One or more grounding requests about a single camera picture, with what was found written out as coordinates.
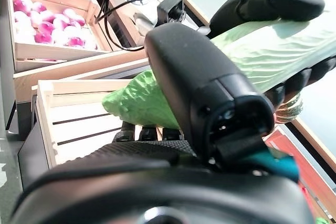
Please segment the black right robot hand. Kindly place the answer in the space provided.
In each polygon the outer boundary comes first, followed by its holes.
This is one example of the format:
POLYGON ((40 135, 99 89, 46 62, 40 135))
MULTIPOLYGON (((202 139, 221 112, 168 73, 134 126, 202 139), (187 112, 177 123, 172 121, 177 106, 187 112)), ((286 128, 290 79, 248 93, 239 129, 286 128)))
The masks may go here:
POLYGON ((112 142, 42 174, 11 223, 314 223, 295 160, 270 149, 273 106, 204 35, 178 23, 145 53, 184 139, 112 142))

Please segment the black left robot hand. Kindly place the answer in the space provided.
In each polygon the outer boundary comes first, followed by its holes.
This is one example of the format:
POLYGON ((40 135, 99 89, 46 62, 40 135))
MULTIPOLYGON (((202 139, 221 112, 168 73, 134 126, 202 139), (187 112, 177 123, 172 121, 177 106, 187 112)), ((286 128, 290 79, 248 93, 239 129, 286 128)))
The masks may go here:
MULTIPOLYGON (((247 22, 261 24, 278 19, 307 22, 319 17, 324 8, 324 0, 227 0, 210 20, 207 36, 213 39, 247 22)), ((266 90, 265 95, 277 108, 334 67, 335 56, 319 59, 313 66, 266 90)))

